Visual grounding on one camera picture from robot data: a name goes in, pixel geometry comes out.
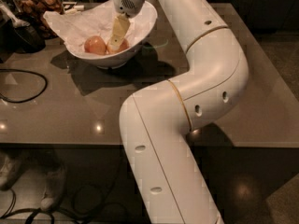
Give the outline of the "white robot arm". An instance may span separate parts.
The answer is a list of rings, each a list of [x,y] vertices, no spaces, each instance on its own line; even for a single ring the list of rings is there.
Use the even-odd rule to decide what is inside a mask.
[[[121,139],[152,224],[224,224],[186,141],[238,102],[249,68],[235,35],[206,0],[158,0],[186,55],[186,73],[130,95]],[[113,0],[136,15],[145,0]]]

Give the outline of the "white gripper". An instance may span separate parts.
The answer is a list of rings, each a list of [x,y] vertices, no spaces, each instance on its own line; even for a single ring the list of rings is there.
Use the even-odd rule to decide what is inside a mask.
[[[118,48],[130,28],[129,18],[135,17],[141,10],[144,0],[113,0],[114,8],[120,15],[115,17],[112,34],[108,41]]]

